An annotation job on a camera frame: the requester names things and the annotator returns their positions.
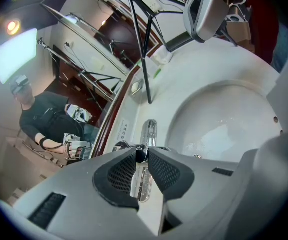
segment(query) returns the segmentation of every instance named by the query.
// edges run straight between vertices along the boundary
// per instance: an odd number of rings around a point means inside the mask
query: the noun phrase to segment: dark green shirt
[[[23,110],[19,120],[20,128],[33,141],[38,133],[58,143],[63,142],[65,133],[83,138],[84,124],[74,121],[65,113],[68,97],[45,91],[35,99],[29,110]],[[52,120],[49,120],[48,109],[56,111],[56,116],[53,116]]]

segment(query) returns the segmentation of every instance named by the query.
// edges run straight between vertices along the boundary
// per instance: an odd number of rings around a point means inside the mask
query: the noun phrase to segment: metal frame
[[[104,97],[106,100],[108,100],[109,102],[113,102],[113,98],[112,96],[115,95],[114,92],[112,92],[111,90],[107,91],[105,89],[103,89],[101,86],[98,85],[97,81],[92,81],[90,80],[86,74],[90,73],[87,72],[85,70],[80,69],[73,61],[69,61],[66,58],[64,58],[63,56],[59,55],[56,51],[54,51],[52,48],[50,48],[48,45],[46,45],[43,42],[43,39],[40,38],[37,40],[37,43],[42,46],[44,49],[48,50],[50,53],[54,54],[55,56],[57,56],[58,58],[60,58],[62,61],[64,61],[67,65],[69,65],[72,69],[74,69],[76,72],[78,72],[78,75],[82,78],[83,81],[88,81],[96,90],[98,90]],[[90,92],[92,95],[92,98],[94,99],[94,101],[96,102],[96,104],[101,108],[99,102],[97,101],[97,99],[95,98],[95,96],[93,95],[92,92]]]
[[[41,6],[43,6],[47,11],[49,11],[61,24],[63,24],[65,27],[73,31],[76,35],[78,35],[80,38],[82,38],[85,42],[87,42],[91,47],[93,47],[96,51],[98,51],[101,55],[103,55],[112,65],[116,67],[118,71],[120,71],[124,76],[127,76],[127,73],[124,72],[117,64],[115,64],[114,61],[112,61],[109,57],[107,57],[96,45],[92,44],[87,40],[83,35],[81,35],[79,32],[77,32],[74,28],[69,26],[66,22],[61,20],[59,12],[54,10],[53,8],[41,3]]]
[[[181,2],[178,0],[167,0],[167,1],[173,2],[173,3],[178,4],[180,6],[185,6],[184,2]],[[129,2],[129,6],[130,6],[133,22],[134,22],[134,28],[135,28],[135,32],[136,32],[136,37],[137,37],[137,41],[138,41],[140,59],[142,62],[142,68],[143,68],[144,80],[145,80],[145,86],[146,86],[147,100],[148,100],[149,104],[152,104],[149,75],[148,75],[148,70],[147,70],[146,61],[145,61],[146,55],[148,53],[148,46],[149,46],[149,39],[150,39],[152,25],[155,27],[156,32],[158,33],[163,45],[166,47],[166,49],[168,49],[167,43],[165,42],[161,31],[159,30],[159,28],[157,27],[157,25],[155,24],[153,19],[159,14],[183,14],[183,12],[181,12],[181,11],[158,11],[158,12],[154,12],[142,0],[128,0],[128,2]],[[144,12],[144,14],[148,18],[144,43],[142,42],[140,26],[139,26],[139,22],[137,19],[137,14],[135,11],[134,3],[137,4],[137,6]]]
[[[103,44],[105,45],[104,41],[102,38],[104,38],[105,40],[108,40],[109,41],[109,49],[110,49],[110,52],[112,53],[113,56],[116,57],[116,55],[114,54],[114,48],[117,47],[116,44],[127,44],[129,45],[128,43],[125,43],[125,42],[121,42],[121,41],[116,41],[116,40],[111,40],[109,38],[107,38],[103,33],[101,33],[99,30],[97,30],[95,27],[93,27],[91,24],[89,24],[87,21],[83,20],[82,18],[78,17],[77,15],[75,15],[74,13],[70,13],[69,14],[70,17],[74,18],[75,20],[77,20],[77,22],[80,22],[82,24],[84,24],[85,26],[89,27],[93,32],[95,32],[96,34],[100,35],[101,36],[101,40],[103,42]],[[125,60],[128,60],[133,66],[135,65],[135,63],[133,61],[131,61],[131,59],[126,56],[125,54],[125,50],[122,50],[121,51],[121,54],[123,55],[124,59]]]

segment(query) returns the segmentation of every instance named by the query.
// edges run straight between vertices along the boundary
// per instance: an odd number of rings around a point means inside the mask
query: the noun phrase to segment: hand
[[[79,147],[79,148],[77,149],[77,152],[76,152],[75,157],[76,157],[76,158],[79,158],[79,157],[81,156],[81,153],[82,153],[82,148]],[[71,145],[70,142],[63,146],[63,154],[64,154],[65,156],[67,156],[68,158],[71,158],[71,157],[72,157],[72,145]]]

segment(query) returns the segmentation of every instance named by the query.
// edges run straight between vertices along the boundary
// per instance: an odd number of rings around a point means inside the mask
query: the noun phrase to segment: ceiling light
[[[65,16],[64,18],[67,19],[69,22],[71,22],[71,23],[73,23],[73,24],[76,24],[76,23],[78,22],[78,19],[77,19],[77,18],[74,18],[74,17],[72,17],[72,16],[70,16],[70,15]]]
[[[12,20],[7,24],[6,31],[10,36],[15,35],[20,29],[20,22],[18,20]]]
[[[10,77],[35,58],[38,30],[33,28],[15,36],[0,46],[0,82]]]

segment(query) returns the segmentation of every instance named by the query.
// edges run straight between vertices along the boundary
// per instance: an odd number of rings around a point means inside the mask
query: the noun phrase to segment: mesh pad
[[[168,157],[167,153],[171,152],[154,148],[148,150],[148,170],[165,201],[181,198],[195,178],[191,168]]]
[[[138,210],[138,200],[130,196],[132,177],[136,171],[137,151],[132,148],[115,153],[121,153],[121,155],[96,170],[93,176],[93,186],[99,195],[112,206]]]

